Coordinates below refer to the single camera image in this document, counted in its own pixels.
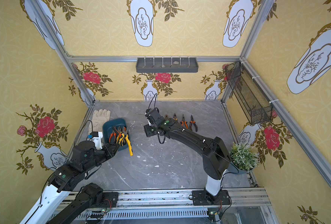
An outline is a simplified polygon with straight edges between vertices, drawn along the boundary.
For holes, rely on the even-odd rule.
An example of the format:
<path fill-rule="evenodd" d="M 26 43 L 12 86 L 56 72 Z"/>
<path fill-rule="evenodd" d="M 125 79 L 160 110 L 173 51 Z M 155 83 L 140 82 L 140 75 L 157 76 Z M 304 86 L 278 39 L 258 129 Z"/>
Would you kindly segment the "orange black long-nose pliers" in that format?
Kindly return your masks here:
<path fill-rule="evenodd" d="M 198 132 L 198 126 L 193 118 L 193 115 L 191 115 L 191 121 L 189 122 L 189 129 L 191 131 Z"/>

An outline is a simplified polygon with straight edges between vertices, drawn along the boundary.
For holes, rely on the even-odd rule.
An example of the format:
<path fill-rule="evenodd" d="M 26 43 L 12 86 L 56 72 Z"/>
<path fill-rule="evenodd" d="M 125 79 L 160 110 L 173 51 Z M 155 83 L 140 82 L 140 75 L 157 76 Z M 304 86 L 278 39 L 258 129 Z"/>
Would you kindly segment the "teal plastic storage box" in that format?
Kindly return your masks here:
<path fill-rule="evenodd" d="M 116 138 L 116 143 L 118 143 L 120 145 L 118 150 L 121 151 L 121 150 L 129 149 L 126 141 L 124 140 L 125 135 L 128 134 L 128 132 L 127 132 L 128 127 L 127 127 L 125 119 L 123 119 L 123 118 L 117 118 L 117 119 L 110 120 L 103 125 L 102 133 L 103 133 L 104 145 L 107 143 L 109 144 L 108 138 L 110 137 L 110 134 L 113 132 L 113 129 L 112 129 L 113 126 L 120 127 L 122 130 L 121 137 Z"/>

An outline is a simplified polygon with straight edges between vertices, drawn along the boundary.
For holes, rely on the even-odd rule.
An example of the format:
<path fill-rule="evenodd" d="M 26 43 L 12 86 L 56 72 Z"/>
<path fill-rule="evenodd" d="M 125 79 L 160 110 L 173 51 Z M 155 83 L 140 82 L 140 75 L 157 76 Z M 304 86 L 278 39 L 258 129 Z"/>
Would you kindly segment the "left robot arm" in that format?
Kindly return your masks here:
<path fill-rule="evenodd" d="M 93 141 L 82 141 L 64 165 L 49 177 L 40 198 L 21 221 L 23 224 L 70 224 L 83 211 L 95 207 L 116 207 L 118 193 L 105 193 L 95 183 L 87 184 L 76 198 L 55 217 L 51 217 L 76 186 L 90 176 L 90 171 L 113 158 L 119 144 L 105 144 L 98 150 Z"/>

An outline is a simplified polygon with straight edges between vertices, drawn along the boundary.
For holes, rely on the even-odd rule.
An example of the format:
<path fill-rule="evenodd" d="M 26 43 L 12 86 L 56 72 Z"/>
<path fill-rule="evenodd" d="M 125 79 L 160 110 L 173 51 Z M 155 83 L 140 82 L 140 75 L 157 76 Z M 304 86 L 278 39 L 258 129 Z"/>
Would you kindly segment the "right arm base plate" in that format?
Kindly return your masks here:
<path fill-rule="evenodd" d="M 206 205 L 230 205 L 230 196 L 226 190 L 220 190 L 216 196 L 211 195 L 204 190 L 193 190 L 188 196 L 188 199 L 193 202 L 194 206 Z"/>

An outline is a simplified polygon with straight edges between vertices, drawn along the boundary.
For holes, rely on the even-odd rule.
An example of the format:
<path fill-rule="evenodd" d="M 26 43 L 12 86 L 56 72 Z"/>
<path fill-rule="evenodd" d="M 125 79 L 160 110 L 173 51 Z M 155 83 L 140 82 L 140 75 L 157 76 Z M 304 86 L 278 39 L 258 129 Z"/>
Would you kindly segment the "yellow black large pliers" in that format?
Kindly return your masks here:
<path fill-rule="evenodd" d="M 129 139 L 129 135 L 128 134 L 125 135 L 124 140 L 126 141 L 126 143 L 128 145 L 130 156 L 133 156 L 134 155 L 133 154 L 133 149 L 132 149 L 131 141 Z"/>

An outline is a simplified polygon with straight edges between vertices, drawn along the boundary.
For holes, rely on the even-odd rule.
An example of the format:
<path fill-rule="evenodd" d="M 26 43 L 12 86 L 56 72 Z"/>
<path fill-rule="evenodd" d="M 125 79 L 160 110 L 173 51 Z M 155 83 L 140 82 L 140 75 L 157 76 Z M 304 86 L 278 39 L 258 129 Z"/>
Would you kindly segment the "orange black combination pliers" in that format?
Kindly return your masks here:
<path fill-rule="evenodd" d="M 182 127 L 186 128 L 186 129 L 189 128 L 184 114 L 182 115 L 182 120 L 181 120 L 180 124 L 181 124 Z"/>

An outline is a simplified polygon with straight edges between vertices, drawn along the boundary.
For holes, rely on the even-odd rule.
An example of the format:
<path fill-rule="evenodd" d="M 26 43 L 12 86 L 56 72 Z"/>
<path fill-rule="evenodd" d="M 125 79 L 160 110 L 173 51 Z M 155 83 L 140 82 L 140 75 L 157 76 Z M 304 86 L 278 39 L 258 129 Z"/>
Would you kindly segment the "yellow black combination pliers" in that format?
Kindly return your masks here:
<path fill-rule="evenodd" d="M 173 115 L 173 119 L 175 120 L 176 123 L 178 123 L 178 118 L 177 118 L 176 113 L 174 113 L 174 115 Z"/>

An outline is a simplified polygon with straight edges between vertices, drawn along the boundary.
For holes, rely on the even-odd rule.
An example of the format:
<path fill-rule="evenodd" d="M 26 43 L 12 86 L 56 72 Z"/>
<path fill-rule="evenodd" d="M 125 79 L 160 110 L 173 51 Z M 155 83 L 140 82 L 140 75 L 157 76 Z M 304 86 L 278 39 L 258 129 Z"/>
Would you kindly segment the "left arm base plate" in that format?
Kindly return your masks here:
<path fill-rule="evenodd" d="M 115 208 L 117 206 L 119 198 L 118 192 L 103 192 L 99 198 L 97 198 L 96 207 Z"/>

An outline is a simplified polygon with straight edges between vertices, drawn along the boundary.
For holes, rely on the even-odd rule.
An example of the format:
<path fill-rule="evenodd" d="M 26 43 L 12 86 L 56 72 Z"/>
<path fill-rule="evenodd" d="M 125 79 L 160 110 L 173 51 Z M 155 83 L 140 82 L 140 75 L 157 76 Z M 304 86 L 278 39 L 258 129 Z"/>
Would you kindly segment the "orange black reversed pliers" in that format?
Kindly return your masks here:
<path fill-rule="evenodd" d="M 120 127 L 113 126 L 112 127 L 113 131 L 117 134 L 118 137 L 121 137 L 122 135 L 122 130 Z"/>

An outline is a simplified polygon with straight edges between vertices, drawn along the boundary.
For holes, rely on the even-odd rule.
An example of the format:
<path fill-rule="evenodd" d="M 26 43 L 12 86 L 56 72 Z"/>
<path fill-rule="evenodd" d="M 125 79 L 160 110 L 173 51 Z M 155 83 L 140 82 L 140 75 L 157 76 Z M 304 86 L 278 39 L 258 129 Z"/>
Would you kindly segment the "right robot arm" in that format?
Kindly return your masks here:
<path fill-rule="evenodd" d="M 221 191 L 221 183 L 231 164 L 231 157 L 223 140 L 219 137 L 208 138 L 184 128 L 179 123 L 166 120 L 160 125 L 145 125 L 147 137 L 163 136 L 179 141 L 202 156 L 203 169 L 207 174 L 205 191 L 215 197 Z"/>

